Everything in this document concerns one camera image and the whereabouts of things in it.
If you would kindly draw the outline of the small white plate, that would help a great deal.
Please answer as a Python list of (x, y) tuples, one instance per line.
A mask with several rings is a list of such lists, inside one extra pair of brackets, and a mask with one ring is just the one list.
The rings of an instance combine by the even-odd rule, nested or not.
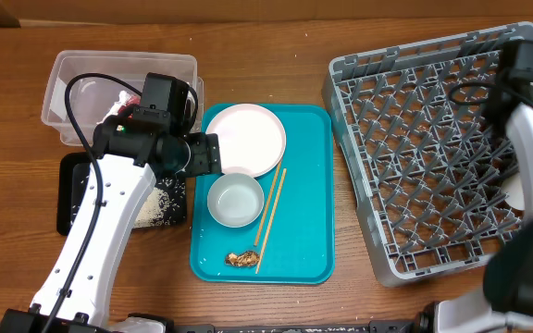
[(515, 173), (506, 179), (502, 183), (501, 190), (506, 194), (505, 202), (510, 207), (519, 211), (525, 210), (525, 199), (519, 173)]

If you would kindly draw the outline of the cooked white rice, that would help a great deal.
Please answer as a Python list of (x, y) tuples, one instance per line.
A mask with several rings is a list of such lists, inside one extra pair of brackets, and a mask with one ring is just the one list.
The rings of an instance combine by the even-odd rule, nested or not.
[[(67, 235), (80, 208), (88, 183), (86, 171), (75, 171), (68, 199), (57, 206), (57, 232)], [(163, 178), (156, 184), (137, 215), (134, 228), (171, 227), (187, 219), (186, 184), (183, 178)]]

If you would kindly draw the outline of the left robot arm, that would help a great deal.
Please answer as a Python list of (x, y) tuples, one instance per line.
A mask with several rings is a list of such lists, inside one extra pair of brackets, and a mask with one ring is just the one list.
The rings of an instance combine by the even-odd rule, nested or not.
[(217, 135), (192, 132), (199, 102), (187, 82), (149, 73), (137, 93), (140, 102), (107, 117), (91, 141), (67, 112), (90, 161), (87, 188), (29, 310), (7, 310), (0, 331), (107, 332), (116, 273), (157, 178), (220, 173)]

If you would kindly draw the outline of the red snack wrapper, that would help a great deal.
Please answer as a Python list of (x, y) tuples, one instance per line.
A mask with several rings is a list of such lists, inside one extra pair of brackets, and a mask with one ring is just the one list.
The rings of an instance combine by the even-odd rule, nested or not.
[(131, 96), (120, 108), (119, 114), (123, 117), (131, 117), (133, 109), (139, 105), (141, 97), (139, 95)]

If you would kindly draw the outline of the white tissue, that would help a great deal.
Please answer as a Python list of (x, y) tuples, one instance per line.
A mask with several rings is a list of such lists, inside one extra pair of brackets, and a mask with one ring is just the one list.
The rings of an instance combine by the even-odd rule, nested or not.
[(121, 91), (118, 94), (118, 99), (115, 103), (112, 104), (112, 106), (108, 109), (106, 114), (101, 120), (101, 123), (103, 123), (108, 117), (110, 116), (117, 116), (119, 111), (126, 107), (129, 104), (129, 101), (133, 98), (133, 95), (126, 91)]

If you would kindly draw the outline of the grey bowl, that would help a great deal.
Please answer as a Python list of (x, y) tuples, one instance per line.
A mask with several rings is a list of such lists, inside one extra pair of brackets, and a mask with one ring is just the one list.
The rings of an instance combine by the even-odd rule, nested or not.
[(264, 204), (264, 191), (258, 181), (240, 173), (221, 176), (207, 194), (211, 217), (228, 228), (252, 224), (261, 214)]

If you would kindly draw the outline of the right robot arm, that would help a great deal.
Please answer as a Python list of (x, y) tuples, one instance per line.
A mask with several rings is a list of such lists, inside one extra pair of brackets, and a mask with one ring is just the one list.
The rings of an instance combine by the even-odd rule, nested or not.
[(533, 328), (533, 41), (502, 45), (496, 77), (486, 84), (482, 115), (509, 139), (519, 167), (524, 225), (485, 266), (482, 286), (430, 303), (414, 332), (504, 332)]

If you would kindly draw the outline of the gold foil wrapper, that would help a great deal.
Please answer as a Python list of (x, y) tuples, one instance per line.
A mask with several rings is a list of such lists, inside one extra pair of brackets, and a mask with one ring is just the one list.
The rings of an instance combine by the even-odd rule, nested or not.
[(229, 253), (226, 255), (225, 264), (234, 267), (254, 267), (260, 261), (260, 255), (255, 251), (244, 253)]

